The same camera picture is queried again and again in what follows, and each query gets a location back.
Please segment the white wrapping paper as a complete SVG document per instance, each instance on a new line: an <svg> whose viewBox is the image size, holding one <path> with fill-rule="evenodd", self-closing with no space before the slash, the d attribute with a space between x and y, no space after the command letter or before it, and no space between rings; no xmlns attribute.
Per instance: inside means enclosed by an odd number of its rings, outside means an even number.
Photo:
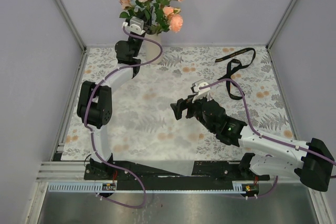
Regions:
<svg viewBox="0 0 336 224"><path fill-rule="evenodd" d="M198 80L193 67L149 65L114 91L107 125L113 158L190 175L201 127L194 120L176 120L170 104L190 95ZM91 150L89 130L74 114L61 159L83 161Z"/></svg>

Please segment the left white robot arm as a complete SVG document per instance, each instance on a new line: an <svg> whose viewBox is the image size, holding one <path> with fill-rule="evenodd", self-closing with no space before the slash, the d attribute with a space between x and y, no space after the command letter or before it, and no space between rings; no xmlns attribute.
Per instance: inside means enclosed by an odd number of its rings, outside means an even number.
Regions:
<svg viewBox="0 0 336 224"><path fill-rule="evenodd" d="M107 124L112 118L112 94L140 71L138 54L145 36L145 25L145 21L138 17L125 21L123 28L130 36L115 45L116 69L99 83L85 81L80 89L77 116L90 131L90 164L96 167L96 174L102 179L109 179L114 173L107 133Z"/></svg>

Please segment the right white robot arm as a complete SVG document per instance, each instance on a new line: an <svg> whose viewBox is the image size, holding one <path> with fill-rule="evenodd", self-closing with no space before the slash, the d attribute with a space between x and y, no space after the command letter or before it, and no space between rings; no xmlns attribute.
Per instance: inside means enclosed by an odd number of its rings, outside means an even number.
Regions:
<svg viewBox="0 0 336 224"><path fill-rule="evenodd" d="M335 159L322 140L278 140L252 130L246 122L228 116L215 100L206 98L195 100L190 95L170 107L177 120L186 111L186 118L195 118L221 143L252 149L240 161L239 173L243 179L250 180L256 175L291 177L311 189L328 190Z"/></svg>

